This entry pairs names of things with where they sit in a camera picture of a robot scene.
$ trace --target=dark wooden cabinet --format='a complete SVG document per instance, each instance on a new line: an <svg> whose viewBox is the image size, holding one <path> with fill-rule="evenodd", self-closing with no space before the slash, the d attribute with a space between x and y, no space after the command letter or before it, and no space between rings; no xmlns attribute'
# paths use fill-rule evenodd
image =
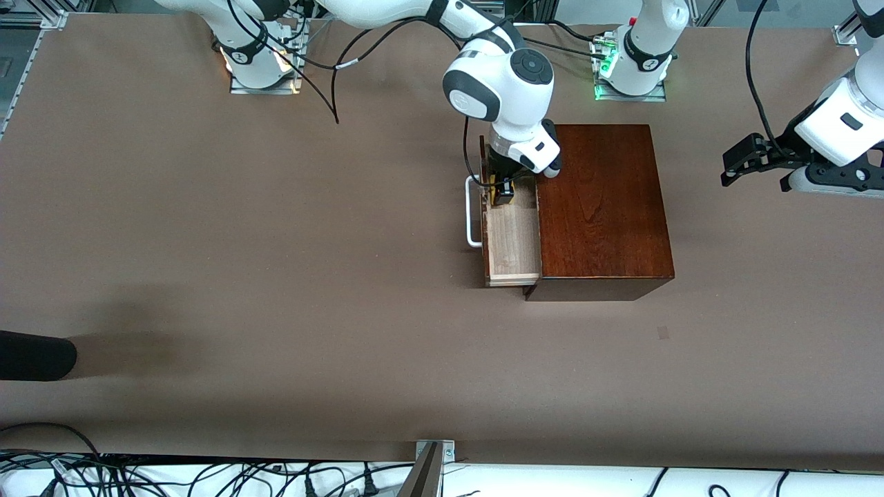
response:
<svg viewBox="0 0 884 497"><path fill-rule="evenodd" d="M530 301L632 301L674 278L651 130L558 125L559 176L522 179L513 204L483 199L489 286Z"/></svg>

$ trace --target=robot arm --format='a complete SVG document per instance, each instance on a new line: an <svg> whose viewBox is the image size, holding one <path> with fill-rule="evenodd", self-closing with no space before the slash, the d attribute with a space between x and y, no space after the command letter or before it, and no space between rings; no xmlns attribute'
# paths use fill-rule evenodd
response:
<svg viewBox="0 0 884 497"><path fill-rule="evenodd" d="M157 0L162 6L202 16L221 43L231 72L244 85L266 88L287 73L268 48L292 0ZM492 149L534 173L559 155L559 145L541 126L553 95L553 67L510 22L477 9L469 0L317 0L336 18L363 29L399 19L426 18L467 41L448 68L443 88L461 114L492 123ZM557 167L546 171L553 176Z"/></svg>
<svg viewBox="0 0 884 497"><path fill-rule="evenodd" d="M513 25L477 9L468 0L318 0L347 24L363 29L398 19L428 22L469 40L442 80L448 102L473 119L492 123L491 147L519 167L547 176L559 144L543 120L553 96L553 66L529 49Z"/></svg>
<svg viewBox="0 0 884 497"><path fill-rule="evenodd" d="M884 169L866 155L884 148L884 0L854 6L873 47L777 137L785 155L760 134L725 153L723 186L750 172L786 168L795 171L782 179L783 191L884 198Z"/></svg>
<svg viewBox="0 0 884 497"><path fill-rule="evenodd" d="M689 19L684 0L643 0L635 24L613 32L616 54L599 75L624 95L650 93L666 78L672 49Z"/></svg>

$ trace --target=black object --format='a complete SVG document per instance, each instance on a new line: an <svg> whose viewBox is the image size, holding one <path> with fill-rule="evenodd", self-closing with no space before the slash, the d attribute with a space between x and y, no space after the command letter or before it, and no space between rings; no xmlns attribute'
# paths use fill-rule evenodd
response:
<svg viewBox="0 0 884 497"><path fill-rule="evenodd" d="M365 470L362 472L363 477L365 478L365 491L362 492L362 497L374 497L378 495L380 491L378 491L375 486L375 479L371 477L371 473L369 471L369 464L363 463L365 465Z"/></svg>
<svg viewBox="0 0 884 497"><path fill-rule="evenodd" d="M553 123L552 119L544 119L540 121L540 126L544 127L544 129L550 135L553 141L559 143L559 136L555 133L555 123ZM561 171L561 153L559 153L555 160L552 161L551 164L549 164L549 169L556 171L556 174L558 174L558 171Z"/></svg>
<svg viewBox="0 0 884 497"><path fill-rule="evenodd" d="M309 473L307 473L307 478L304 480L304 493L307 497L316 497L316 489L313 487Z"/></svg>
<svg viewBox="0 0 884 497"><path fill-rule="evenodd" d="M253 0L258 9L261 9L263 20L275 20L281 18L291 4L288 0Z"/></svg>
<svg viewBox="0 0 884 497"><path fill-rule="evenodd" d="M652 55L640 50L636 44L632 42L632 29L627 31L626 36L623 37L623 47L626 49L629 58L636 61L638 70L642 73L650 73L651 71L654 71L660 67L660 64L666 62L666 59L669 58L669 54L672 53L672 49L659 55Z"/></svg>
<svg viewBox="0 0 884 497"><path fill-rule="evenodd" d="M660 482L663 481L663 475L669 471L669 468L663 468L663 470L657 474L657 477L654 479L654 485L651 487L651 491L648 492L645 497L654 497L654 494L657 493L657 487L660 486Z"/></svg>
<svg viewBox="0 0 884 497"><path fill-rule="evenodd" d="M723 495L724 497L730 497L730 492L728 492L728 489L721 485L710 485L709 488L706 490L706 493L709 495L709 497L720 497L720 495Z"/></svg>
<svg viewBox="0 0 884 497"><path fill-rule="evenodd" d="M751 172L799 169L807 166L804 170L805 177L817 185L848 187L858 192L865 192L868 189L884 190L884 169L870 164L867 155L864 154L845 166L838 166L812 149L798 136L795 126L816 108L817 104L807 107L789 122L786 131L776 138L779 147L775 147L772 142L765 140L758 133L746 136L731 147L721 157L724 162L721 185L729 187L741 176ZM874 149L884 150L884 143L879 143ZM789 185L791 174L780 180L780 189L783 192L792 189Z"/></svg>
<svg viewBox="0 0 884 497"><path fill-rule="evenodd" d="M553 81L553 65L544 54L534 49L518 49L509 58L509 66L520 80L532 85L548 85Z"/></svg>
<svg viewBox="0 0 884 497"><path fill-rule="evenodd" d="M465 111L469 106L468 102L459 105L459 99L462 96L452 98L450 95L457 90L466 96L475 98L485 106L484 116L473 116L475 119L482 121L497 120L500 114L500 99L493 91L486 87L482 82L465 73L464 71L449 71L442 78L442 89L445 91L446 99L452 103L454 108L459 111Z"/></svg>
<svg viewBox="0 0 884 497"><path fill-rule="evenodd" d="M0 331L0 379L56 381L76 362L77 348L68 339Z"/></svg>
<svg viewBox="0 0 884 497"><path fill-rule="evenodd" d="M513 159L503 156L488 148L488 164L487 164L488 181L491 184L491 201L492 205L506 205L512 203L515 198L514 181L530 172L517 174L522 170L522 165Z"/></svg>
<svg viewBox="0 0 884 497"><path fill-rule="evenodd" d="M220 43L221 50L225 52L233 62L240 65L248 65L252 63L252 58L257 55L258 52L261 51L267 45L267 26L264 23L259 22L256 23L256 26L260 29L260 33L258 36L253 36L253 41L244 46L244 47L228 47L223 43Z"/></svg>
<svg viewBox="0 0 884 497"><path fill-rule="evenodd" d="M872 38L884 36L884 8L877 12L866 12L859 6L857 0L853 0L853 8L856 9L859 16L859 23L863 25L863 29Z"/></svg>
<svg viewBox="0 0 884 497"><path fill-rule="evenodd" d="M442 14L445 13L445 9L448 7L448 2L446 0L433 0L430 3L430 8L427 10L427 24L433 27L439 26L442 20Z"/></svg>
<svg viewBox="0 0 884 497"><path fill-rule="evenodd" d="M503 50L503 53L509 53L513 51L513 49L509 47L509 43L507 43L507 41L500 36L497 36L493 31L483 31L482 33L477 34L476 38L481 38L483 40L488 40L489 42L494 43L498 46L499 49Z"/></svg>

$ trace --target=white drawer handle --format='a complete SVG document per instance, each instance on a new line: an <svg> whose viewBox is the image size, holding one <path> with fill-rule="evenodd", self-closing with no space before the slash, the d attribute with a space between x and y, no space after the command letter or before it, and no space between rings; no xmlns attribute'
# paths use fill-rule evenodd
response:
<svg viewBox="0 0 884 497"><path fill-rule="evenodd" d="M473 182L472 176L467 176L467 180L463 182L463 193L467 204L467 243L473 249L481 249L482 241L473 240L473 218L470 216L472 209L469 207L469 184Z"/></svg>

